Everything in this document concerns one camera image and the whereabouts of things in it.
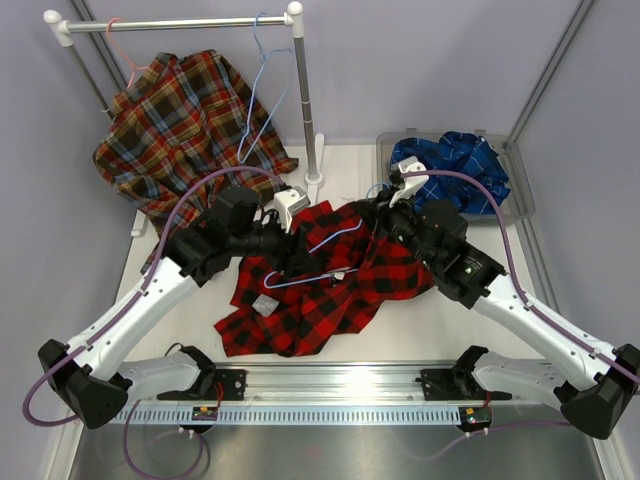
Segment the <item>blue cloth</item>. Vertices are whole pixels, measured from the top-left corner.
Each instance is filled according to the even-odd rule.
[[[509,177],[498,162],[498,154],[482,137],[471,133],[447,132],[438,143],[421,138],[405,138],[393,147],[391,165],[416,156],[427,170],[450,170],[478,180],[491,192],[498,205],[511,189]],[[430,177],[416,193],[415,208],[425,202],[447,198],[460,213],[493,214],[487,198],[476,187],[453,177]]]

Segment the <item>clothing rack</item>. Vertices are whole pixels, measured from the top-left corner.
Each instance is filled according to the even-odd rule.
[[[315,204],[318,189],[324,184],[324,176],[321,173],[322,152],[324,149],[324,135],[315,135],[313,120],[311,117],[311,100],[309,97],[309,80],[307,74],[307,61],[304,49],[304,25],[302,23],[302,4],[291,2],[287,11],[280,17],[255,18],[200,18],[188,20],[149,20],[136,22],[116,22],[109,27],[113,32],[133,32],[144,30],[178,30],[195,28],[226,28],[226,27],[253,27],[258,26],[287,26],[293,33],[293,44],[298,70],[298,83],[300,84],[300,98],[302,100],[302,123],[304,127],[304,140],[307,152],[308,172],[305,175],[307,195],[311,204]],[[84,60],[76,49],[71,36],[76,33],[102,33],[107,31],[107,23],[103,22],[70,22],[63,20],[60,13],[55,10],[44,12],[44,21],[51,27],[58,43],[71,53],[78,67],[98,101],[103,111],[113,119],[109,105],[100,88],[87,68]]]

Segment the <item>folded shirt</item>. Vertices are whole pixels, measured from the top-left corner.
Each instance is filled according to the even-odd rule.
[[[438,143],[422,138],[406,138],[393,147],[391,165],[415,156],[427,170],[449,170],[478,180],[500,205],[511,192],[509,177],[483,137],[471,133],[447,132]],[[470,183],[453,177],[430,177],[416,193],[416,210],[425,202],[446,198],[461,213],[493,214],[487,198]]]
[[[190,186],[209,173],[239,165],[236,154],[250,98],[251,89],[240,74],[213,50],[181,59],[159,53],[136,83],[114,98],[113,124],[94,153],[95,166],[159,233]],[[243,155],[267,117],[256,99]],[[270,124],[245,165],[282,174],[293,171],[298,161],[287,156]],[[279,188],[257,173],[218,177],[185,202],[172,229],[188,226],[230,183],[257,191],[263,203]]]
[[[357,226],[362,219],[358,212],[357,202],[335,212],[323,202],[296,215],[294,227],[307,232],[307,248],[311,250],[331,234]],[[375,234],[367,222],[340,234],[313,255],[323,265],[323,272],[358,270],[345,274],[342,280],[336,275],[269,289],[264,286],[265,277],[273,271],[269,262],[263,257],[241,261],[231,300],[238,310],[215,325],[227,356],[316,354],[332,335],[360,332],[385,300],[413,298],[433,285],[431,273],[405,247]],[[268,284],[284,281],[276,274]]]

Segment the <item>plastic bin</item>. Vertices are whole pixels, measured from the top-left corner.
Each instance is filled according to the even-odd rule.
[[[414,129],[407,129],[404,132],[383,133],[376,140],[376,151],[378,158],[378,182],[389,180],[389,164],[391,152],[394,145],[400,140],[409,137],[424,138],[433,142],[438,142],[445,132],[418,132]],[[507,186],[511,193],[500,205],[500,211],[509,224],[513,224],[523,218],[533,215],[535,206],[531,187],[527,180],[527,174],[522,164],[522,157],[518,145],[506,135],[490,135],[484,132],[475,132],[482,135],[491,145],[491,148],[498,154],[498,160],[509,175]],[[495,215],[463,215],[470,223],[496,222]]]

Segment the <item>shirt tag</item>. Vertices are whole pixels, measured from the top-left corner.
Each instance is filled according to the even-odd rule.
[[[278,302],[275,298],[271,298],[266,296],[264,293],[261,293],[256,301],[253,302],[253,309],[258,312],[263,317],[268,317],[273,312],[276,311],[280,302]]]

